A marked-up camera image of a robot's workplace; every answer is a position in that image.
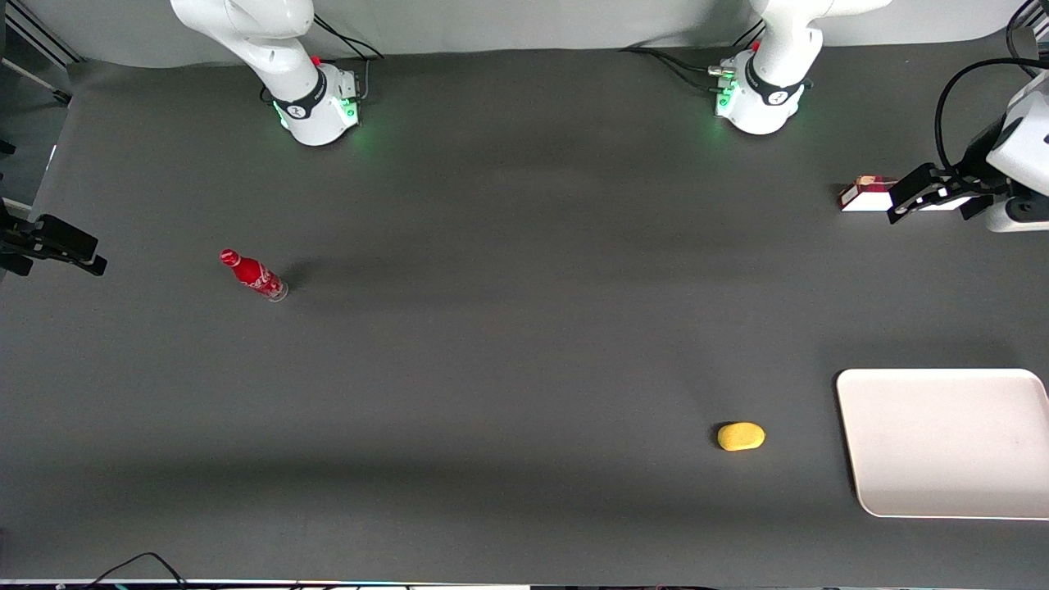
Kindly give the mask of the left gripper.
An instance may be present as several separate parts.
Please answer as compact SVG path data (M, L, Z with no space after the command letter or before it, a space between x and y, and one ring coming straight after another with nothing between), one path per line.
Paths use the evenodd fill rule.
M1047 192L1019 182L1015 173L1001 172L987 157L1015 130L1018 123L994 122L971 139L959 163L937 167L924 163L889 188L889 224L911 213L967 197L959 206L963 220L980 218L996 233L1046 231Z

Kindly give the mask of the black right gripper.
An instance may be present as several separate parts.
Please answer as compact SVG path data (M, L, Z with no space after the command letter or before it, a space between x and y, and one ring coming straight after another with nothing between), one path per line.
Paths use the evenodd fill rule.
M1 269L7 273L27 275L36 259L52 259L103 276L108 261L97 247L97 238L60 218L44 214L27 220L1 206Z

